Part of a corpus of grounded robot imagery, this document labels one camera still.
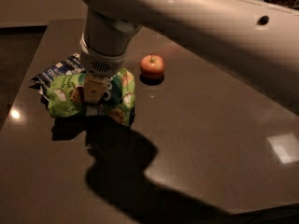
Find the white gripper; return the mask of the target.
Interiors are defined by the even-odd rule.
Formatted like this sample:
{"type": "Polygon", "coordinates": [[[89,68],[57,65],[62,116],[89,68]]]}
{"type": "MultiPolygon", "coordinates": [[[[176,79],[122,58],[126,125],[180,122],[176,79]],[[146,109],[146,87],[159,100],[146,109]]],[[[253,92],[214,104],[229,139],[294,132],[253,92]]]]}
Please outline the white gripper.
{"type": "Polygon", "coordinates": [[[120,69],[126,56],[127,38],[121,36],[83,35],[80,60],[87,73],[84,78],[84,101],[97,104],[107,90],[107,77],[120,69]]]}

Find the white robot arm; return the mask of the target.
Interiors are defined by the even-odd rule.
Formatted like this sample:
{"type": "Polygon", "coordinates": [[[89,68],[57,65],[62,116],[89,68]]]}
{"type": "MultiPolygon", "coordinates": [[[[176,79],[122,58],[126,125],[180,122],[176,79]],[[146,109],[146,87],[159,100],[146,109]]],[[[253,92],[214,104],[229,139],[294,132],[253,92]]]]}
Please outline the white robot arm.
{"type": "Polygon", "coordinates": [[[88,7],[81,62],[117,73],[142,27],[299,110],[299,14],[257,0],[82,0],[88,7]]]}

